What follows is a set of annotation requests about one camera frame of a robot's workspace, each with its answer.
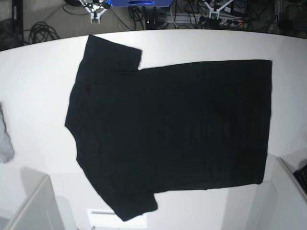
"t-shirt sleeve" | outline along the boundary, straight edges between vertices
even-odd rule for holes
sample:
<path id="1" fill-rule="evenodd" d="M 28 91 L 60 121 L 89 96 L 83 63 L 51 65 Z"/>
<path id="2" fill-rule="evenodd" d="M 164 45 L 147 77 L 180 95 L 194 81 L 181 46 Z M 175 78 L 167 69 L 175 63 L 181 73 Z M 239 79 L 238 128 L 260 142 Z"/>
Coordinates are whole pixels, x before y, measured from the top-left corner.
<path id="1" fill-rule="evenodd" d="M 81 64 L 106 69 L 134 71 L 141 61 L 142 51 L 89 35 Z"/>

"black cable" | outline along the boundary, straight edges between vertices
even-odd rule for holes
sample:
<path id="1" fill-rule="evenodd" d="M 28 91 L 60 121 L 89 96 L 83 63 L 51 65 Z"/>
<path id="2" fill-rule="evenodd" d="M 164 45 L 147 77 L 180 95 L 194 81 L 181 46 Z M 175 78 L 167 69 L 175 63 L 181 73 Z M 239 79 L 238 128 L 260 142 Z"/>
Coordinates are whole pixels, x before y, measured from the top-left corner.
<path id="1" fill-rule="evenodd" d="M 87 12 L 87 13 L 72 13 L 72 12 L 69 12 L 67 9 L 65 9 L 65 6 L 68 6 L 69 4 L 64 4 L 64 5 L 62 5 L 62 9 L 66 12 L 66 13 L 68 13 L 68 14 L 71 14 L 71 15 L 74 15 L 74 16 L 84 16 L 84 15 L 88 15 L 88 14 L 90 14 L 89 12 Z"/>
<path id="2" fill-rule="evenodd" d="M 192 23 L 192 19 L 191 19 L 191 13 L 192 13 L 192 12 L 187 10 L 187 6 L 189 6 L 189 3 L 187 3 L 187 4 L 184 6 L 183 11 L 184 11 L 185 13 L 188 14 L 189 20 L 190 20 L 190 24 L 193 26 L 193 28 L 194 28 L 194 29 L 197 29 L 196 26 Z"/>
<path id="3" fill-rule="evenodd" d="M 46 22 L 37 22 L 31 27 L 30 30 L 24 30 L 24 31 L 30 32 L 28 38 L 29 44 L 60 39 L 56 30 L 52 26 L 48 25 Z"/>
<path id="4" fill-rule="evenodd" d="M 203 15 L 202 14 L 202 12 L 201 12 L 201 10 L 200 10 L 200 8 L 202 8 L 201 7 L 201 5 L 200 5 L 200 3 L 199 3 L 199 0 L 196 2 L 196 7 L 197 7 L 197 13 L 199 13 L 201 16 L 203 16 L 203 17 L 206 17 L 205 15 Z"/>
<path id="5" fill-rule="evenodd" d="M 177 5 L 177 1 L 178 1 L 178 0 L 175 0 L 175 16 L 174 16 L 174 22 L 176 22 L 176 16 L 177 16 L 177 6 L 178 6 L 178 5 Z"/>
<path id="6" fill-rule="evenodd" d="M 258 14 L 258 16 L 254 19 L 252 19 L 252 21 L 259 19 L 261 17 L 261 15 L 268 9 L 269 6 L 273 5 L 276 2 L 276 0 L 270 0 L 269 3 L 262 9 L 262 11 Z"/>
<path id="7" fill-rule="evenodd" d="M 189 5 L 190 5 L 190 7 L 191 7 L 191 9 L 192 9 L 193 16 L 194 16 L 194 19 L 195 19 L 195 23 L 197 24 L 197 20 L 196 20 L 195 12 L 194 12 L 194 9 L 193 9 L 193 6 L 192 6 L 192 4 L 191 4 L 190 0 L 188 0 L 188 3 L 189 3 Z"/>
<path id="8" fill-rule="evenodd" d="M 143 15 L 140 15 L 140 9 L 138 7 L 128 7 L 128 12 L 130 18 L 133 20 L 134 23 L 134 30 L 136 30 L 136 23 L 140 23 L 143 30 L 145 30 L 143 24 Z"/>
<path id="9" fill-rule="evenodd" d="M 109 11 L 111 11 L 112 12 L 112 14 L 114 14 L 114 16 L 115 17 L 117 17 L 117 19 L 128 29 L 128 30 L 130 30 L 130 31 L 133 31 L 133 30 L 131 30 L 114 12 L 113 12 L 113 10 L 110 8 L 109 9 Z"/>
<path id="10" fill-rule="evenodd" d="M 167 26 L 168 26 L 168 23 L 166 23 L 166 25 L 163 26 L 163 28 L 161 28 L 161 30 L 167 30 Z"/>

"t-shirt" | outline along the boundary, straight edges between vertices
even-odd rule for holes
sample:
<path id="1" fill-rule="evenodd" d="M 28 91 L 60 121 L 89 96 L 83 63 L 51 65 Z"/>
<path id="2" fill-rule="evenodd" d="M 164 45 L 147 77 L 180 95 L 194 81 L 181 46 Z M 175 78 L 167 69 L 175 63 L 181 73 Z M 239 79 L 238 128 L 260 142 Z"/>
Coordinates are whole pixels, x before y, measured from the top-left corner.
<path id="1" fill-rule="evenodd" d="M 65 123 L 114 212 L 126 221 L 156 210 L 155 193 L 262 183 L 272 62 L 138 70 L 141 54 L 89 36 Z"/>

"gray cloth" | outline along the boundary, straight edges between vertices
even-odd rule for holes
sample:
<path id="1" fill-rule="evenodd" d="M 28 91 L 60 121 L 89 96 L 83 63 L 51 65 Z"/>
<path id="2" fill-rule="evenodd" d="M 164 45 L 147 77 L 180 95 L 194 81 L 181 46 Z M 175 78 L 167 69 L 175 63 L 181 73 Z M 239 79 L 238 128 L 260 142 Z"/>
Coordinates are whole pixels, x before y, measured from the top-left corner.
<path id="1" fill-rule="evenodd" d="M 9 162 L 14 156 L 11 139 L 6 132 L 2 104 L 0 103 L 0 163 Z"/>

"blue device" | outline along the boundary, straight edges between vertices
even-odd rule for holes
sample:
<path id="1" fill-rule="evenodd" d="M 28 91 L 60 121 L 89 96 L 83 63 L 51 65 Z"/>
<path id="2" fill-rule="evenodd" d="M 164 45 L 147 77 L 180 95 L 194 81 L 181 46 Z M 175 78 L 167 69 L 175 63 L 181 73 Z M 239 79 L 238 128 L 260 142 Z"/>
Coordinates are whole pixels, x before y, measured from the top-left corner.
<path id="1" fill-rule="evenodd" d="M 169 7 L 173 0 L 108 0 L 112 6 L 164 6 Z"/>

